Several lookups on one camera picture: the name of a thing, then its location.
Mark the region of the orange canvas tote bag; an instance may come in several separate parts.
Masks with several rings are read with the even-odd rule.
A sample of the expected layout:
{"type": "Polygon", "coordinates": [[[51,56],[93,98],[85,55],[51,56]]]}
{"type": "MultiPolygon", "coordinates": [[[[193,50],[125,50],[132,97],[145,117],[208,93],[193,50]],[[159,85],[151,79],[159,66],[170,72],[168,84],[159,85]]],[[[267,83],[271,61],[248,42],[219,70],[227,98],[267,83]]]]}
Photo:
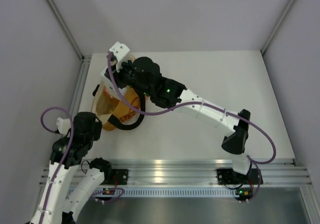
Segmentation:
{"type": "MultiPolygon", "coordinates": [[[[131,87],[125,87],[119,91],[131,106],[146,111],[146,97],[137,94],[131,87]]],[[[115,129],[131,131],[136,129],[144,120],[143,114],[130,109],[122,100],[110,96],[105,89],[103,81],[95,88],[92,93],[94,98],[91,105],[91,112],[94,113],[102,122],[105,131],[115,129]]]]}

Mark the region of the white bottle grey cap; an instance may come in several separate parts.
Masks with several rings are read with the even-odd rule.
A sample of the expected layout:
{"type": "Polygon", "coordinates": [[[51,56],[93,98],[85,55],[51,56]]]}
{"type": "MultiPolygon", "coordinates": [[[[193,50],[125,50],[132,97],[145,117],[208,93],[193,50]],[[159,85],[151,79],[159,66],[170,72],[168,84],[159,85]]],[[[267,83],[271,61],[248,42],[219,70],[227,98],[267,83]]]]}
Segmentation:
{"type": "Polygon", "coordinates": [[[105,89],[106,89],[106,92],[110,96],[112,96],[113,98],[118,99],[119,96],[118,96],[117,92],[115,91],[114,85],[113,85],[112,81],[110,80],[110,78],[108,77],[107,73],[108,73],[108,68],[107,67],[104,68],[102,70],[102,72],[100,73],[102,82],[103,82],[103,84],[105,86],[105,89]]]}

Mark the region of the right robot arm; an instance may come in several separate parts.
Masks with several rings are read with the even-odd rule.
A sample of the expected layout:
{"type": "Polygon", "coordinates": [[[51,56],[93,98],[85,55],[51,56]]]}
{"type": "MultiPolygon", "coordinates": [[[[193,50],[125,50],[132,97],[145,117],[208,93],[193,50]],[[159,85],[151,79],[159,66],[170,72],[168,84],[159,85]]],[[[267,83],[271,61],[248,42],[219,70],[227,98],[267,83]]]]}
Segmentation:
{"type": "Polygon", "coordinates": [[[244,183],[251,177],[252,163],[245,154],[251,118],[248,110],[228,112],[215,106],[184,84],[164,77],[160,66],[145,56],[117,63],[107,73],[117,91],[131,87],[139,94],[148,96],[157,107],[181,112],[217,128],[223,135],[221,148],[231,157],[233,178],[244,183]]]}

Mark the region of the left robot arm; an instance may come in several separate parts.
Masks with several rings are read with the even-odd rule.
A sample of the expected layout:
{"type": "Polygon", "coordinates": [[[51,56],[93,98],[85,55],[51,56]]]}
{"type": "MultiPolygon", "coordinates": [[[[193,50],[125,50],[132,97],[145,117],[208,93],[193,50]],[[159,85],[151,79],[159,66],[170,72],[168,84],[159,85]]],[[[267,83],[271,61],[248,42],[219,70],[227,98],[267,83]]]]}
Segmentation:
{"type": "Polygon", "coordinates": [[[56,124],[56,133],[62,136],[52,145],[47,181],[31,224],[74,224],[94,190],[113,178],[112,164],[95,158],[77,187],[68,193],[83,158],[100,139],[103,125],[92,112],[58,118],[56,124]]]}

